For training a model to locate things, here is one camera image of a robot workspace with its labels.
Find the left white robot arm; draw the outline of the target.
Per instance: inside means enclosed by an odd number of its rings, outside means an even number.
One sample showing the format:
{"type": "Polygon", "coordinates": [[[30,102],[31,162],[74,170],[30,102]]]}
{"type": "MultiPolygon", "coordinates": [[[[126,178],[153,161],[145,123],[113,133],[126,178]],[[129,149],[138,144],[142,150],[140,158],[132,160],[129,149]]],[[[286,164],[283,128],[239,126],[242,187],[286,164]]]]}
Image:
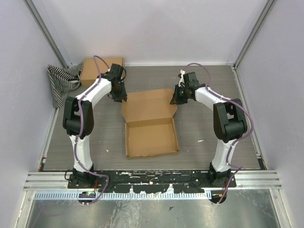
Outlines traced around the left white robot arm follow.
{"type": "Polygon", "coordinates": [[[68,97],[64,105],[63,128],[68,134],[74,156],[74,166],[69,181],[88,189],[93,187],[97,174],[90,155],[90,134],[94,128],[95,105],[108,96],[115,102],[127,101],[124,85],[126,70],[119,64],[112,64],[110,69],[101,73],[83,93],[68,97]]]}

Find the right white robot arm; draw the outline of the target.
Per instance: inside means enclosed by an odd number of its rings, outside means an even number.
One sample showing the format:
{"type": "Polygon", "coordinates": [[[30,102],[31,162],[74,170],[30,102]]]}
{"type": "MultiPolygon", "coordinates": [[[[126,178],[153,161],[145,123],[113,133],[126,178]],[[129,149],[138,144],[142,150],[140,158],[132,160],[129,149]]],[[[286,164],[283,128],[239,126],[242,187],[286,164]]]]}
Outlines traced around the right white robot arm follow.
{"type": "Polygon", "coordinates": [[[207,84],[201,84],[195,72],[181,70],[179,78],[170,104],[183,105],[192,99],[213,112],[213,130],[218,141],[207,180],[213,187],[220,187],[230,178],[232,155],[238,141],[247,132],[247,112],[240,99],[229,99],[216,93],[207,84]]]}

